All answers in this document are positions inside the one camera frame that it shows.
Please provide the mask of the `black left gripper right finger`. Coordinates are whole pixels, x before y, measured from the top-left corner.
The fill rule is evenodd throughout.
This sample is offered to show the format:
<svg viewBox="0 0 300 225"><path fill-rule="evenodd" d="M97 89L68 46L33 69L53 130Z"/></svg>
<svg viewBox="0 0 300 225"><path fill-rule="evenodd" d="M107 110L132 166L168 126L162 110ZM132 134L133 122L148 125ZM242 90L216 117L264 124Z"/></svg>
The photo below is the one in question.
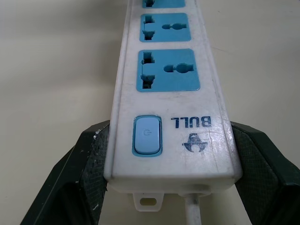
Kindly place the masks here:
<svg viewBox="0 0 300 225"><path fill-rule="evenodd" d="M235 186L254 225L300 223L300 170L262 131L231 123L243 176Z"/></svg>

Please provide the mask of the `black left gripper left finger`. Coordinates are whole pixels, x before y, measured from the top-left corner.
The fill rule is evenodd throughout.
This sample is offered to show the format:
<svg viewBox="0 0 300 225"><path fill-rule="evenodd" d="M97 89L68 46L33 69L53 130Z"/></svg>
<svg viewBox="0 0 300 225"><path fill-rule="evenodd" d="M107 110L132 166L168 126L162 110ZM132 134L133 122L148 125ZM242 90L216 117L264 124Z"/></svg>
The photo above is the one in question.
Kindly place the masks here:
<svg viewBox="0 0 300 225"><path fill-rule="evenodd" d="M53 167L23 225L97 225L107 191L104 165L110 122L84 130Z"/></svg>

